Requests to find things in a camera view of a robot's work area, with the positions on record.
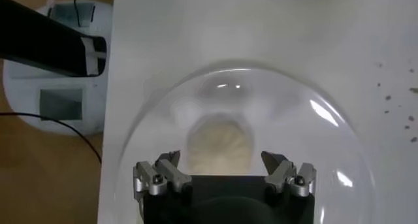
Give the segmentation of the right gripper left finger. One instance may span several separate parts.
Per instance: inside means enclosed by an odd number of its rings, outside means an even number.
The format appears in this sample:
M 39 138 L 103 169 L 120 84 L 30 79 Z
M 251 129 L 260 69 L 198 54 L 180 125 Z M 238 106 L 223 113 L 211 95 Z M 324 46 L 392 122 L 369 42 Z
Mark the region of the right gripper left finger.
M 161 154 L 151 165 L 140 161 L 133 167 L 133 193 L 137 202 L 146 194 L 164 195 L 169 185 L 175 193 L 183 193 L 191 188 L 192 177 L 177 169 L 180 150 Z

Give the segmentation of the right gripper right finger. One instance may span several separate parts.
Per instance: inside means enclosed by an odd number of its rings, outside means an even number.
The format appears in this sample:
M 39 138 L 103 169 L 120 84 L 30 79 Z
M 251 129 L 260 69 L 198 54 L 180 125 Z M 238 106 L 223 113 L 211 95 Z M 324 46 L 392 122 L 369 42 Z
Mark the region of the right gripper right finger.
M 303 163 L 297 169 L 284 155 L 266 151 L 261 152 L 261 158 L 268 172 L 265 182 L 275 193 L 282 193 L 288 187 L 295 197 L 315 195 L 317 171 L 311 163 Z

